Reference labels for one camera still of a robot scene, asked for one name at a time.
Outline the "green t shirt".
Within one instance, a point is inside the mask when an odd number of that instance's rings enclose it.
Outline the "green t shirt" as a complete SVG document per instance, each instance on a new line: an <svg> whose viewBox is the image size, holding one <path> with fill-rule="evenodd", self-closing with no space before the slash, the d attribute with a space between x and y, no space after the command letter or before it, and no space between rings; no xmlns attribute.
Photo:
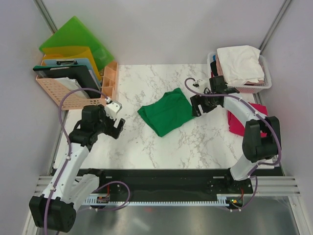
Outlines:
<svg viewBox="0 0 313 235"><path fill-rule="evenodd" d="M192 106L180 88L166 92L160 100L142 106L137 112L159 137L193 119Z"/></svg>

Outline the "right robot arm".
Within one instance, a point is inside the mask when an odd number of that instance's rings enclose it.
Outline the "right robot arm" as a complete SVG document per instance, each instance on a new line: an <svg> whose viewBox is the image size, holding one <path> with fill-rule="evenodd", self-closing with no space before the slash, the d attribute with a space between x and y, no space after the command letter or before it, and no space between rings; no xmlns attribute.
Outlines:
<svg viewBox="0 0 313 235"><path fill-rule="evenodd" d="M207 80L187 78L185 82L193 81L186 88L194 96L190 98L192 116L200 117L218 106L231 112L244 126L241 158L229 168L229 177L224 180L224 187L234 193L245 180L260 165L276 166L282 157L280 123L277 117L268 117L256 110L245 101L240 92L229 87L223 76L211 77Z"/></svg>

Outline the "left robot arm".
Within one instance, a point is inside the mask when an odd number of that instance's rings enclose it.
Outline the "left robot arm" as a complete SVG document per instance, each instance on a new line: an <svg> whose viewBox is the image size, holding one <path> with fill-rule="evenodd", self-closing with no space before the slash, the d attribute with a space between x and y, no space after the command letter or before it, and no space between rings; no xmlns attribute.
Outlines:
<svg viewBox="0 0 313 235"><path fill-rule="evenodd" d="M107 180L94 174L85 174L77 184L74 181L100 134L118 139L125 123L124 119L117 120L121 109L122 105L117 101L82 109L81 120L66 135L68 148L57 171L42 194L32 196L29 202L35 225L44 232L69 232L89 195L106 190Z"/></svg>

